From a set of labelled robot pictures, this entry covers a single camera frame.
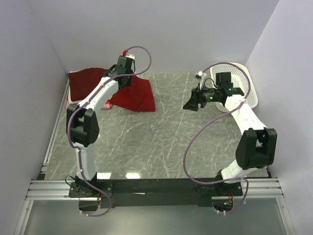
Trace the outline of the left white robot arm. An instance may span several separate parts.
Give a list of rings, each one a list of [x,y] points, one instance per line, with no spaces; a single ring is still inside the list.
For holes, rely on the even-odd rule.
[[[77,172],[72,191],[88,196],[109,196],[97,181],[94,165],[94,143],[99,136],[97,113],[120,89],[130,86],[135,72],[135,56],[124,53],[117,64],[104,72],[95,88],[78,104],[67,107],[67,138],[75,150]]]

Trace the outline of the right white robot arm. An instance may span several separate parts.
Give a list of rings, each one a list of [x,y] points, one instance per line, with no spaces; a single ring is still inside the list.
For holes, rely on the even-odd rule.
[[[277,142],[277,132],[267,128],[245,102],[248,93],[234,87],[230,72],[220,72],[215,76],[215,86],[204,88],[201,81],[191,91],[191,97],[183,109],[198,111],[208,102],[217,102],[227,108],[224,116],[232,115],[236,121],[241,139],[235,151],[235,160],[222,169],[215,181],[203,182],[188,175],[188,178],[201,185],[234,184],[251,172],[273,163]]]

